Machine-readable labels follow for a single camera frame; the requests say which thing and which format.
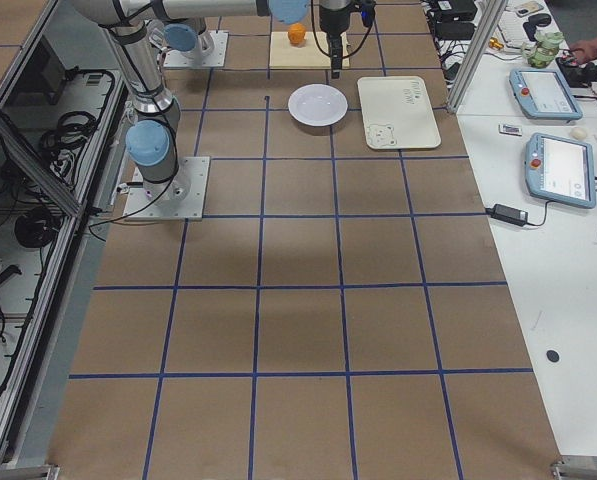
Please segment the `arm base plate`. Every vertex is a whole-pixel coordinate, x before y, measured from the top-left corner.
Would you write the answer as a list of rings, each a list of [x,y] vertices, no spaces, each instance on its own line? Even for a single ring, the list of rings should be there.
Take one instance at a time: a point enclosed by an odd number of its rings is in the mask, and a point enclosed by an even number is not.
[[[189,35],[182,39],[167,38],[168,53],[164,59],[165,69],[209,69],[225,65],[228,44],[225,30],[207,30],[191,41]]]
[[[132,181],[139,186],[129,187],[124,215],[129,221],[174,221],[203,218],[210,158],[181,157],[179,171],[173,183],[163,193],[167,183],[144,183],[142,174],[134,168]]]

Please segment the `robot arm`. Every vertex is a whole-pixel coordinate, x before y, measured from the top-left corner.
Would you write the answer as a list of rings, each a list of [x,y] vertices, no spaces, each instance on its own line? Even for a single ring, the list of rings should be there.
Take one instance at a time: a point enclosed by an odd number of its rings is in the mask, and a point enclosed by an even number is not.
[[[208,32],[203,18],[164,22],[151,20],[147,24],[150,40],[158,48],[176,50],[191,57],[208,56],[215,49],[215,43]]]
[[[311,1],[74,1],[75,10],[105,31],[133,94],[138,122],[126,149],[152,198],[177,196],[186,187],[180,173],[176,128],[180,107],[166,87],[149,40],[147,23],[164,24],[166,43],[180,52],[200,52],[208,17],[273,17],[291,25],[313,9]]]

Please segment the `person hand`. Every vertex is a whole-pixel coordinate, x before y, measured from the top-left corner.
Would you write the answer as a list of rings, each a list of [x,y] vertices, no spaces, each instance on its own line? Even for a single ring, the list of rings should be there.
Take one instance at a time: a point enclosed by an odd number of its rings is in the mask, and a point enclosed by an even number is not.
[[[580,40],[569,46],[569,50],[578,64],[586,64],[597,59],[597,37]]]

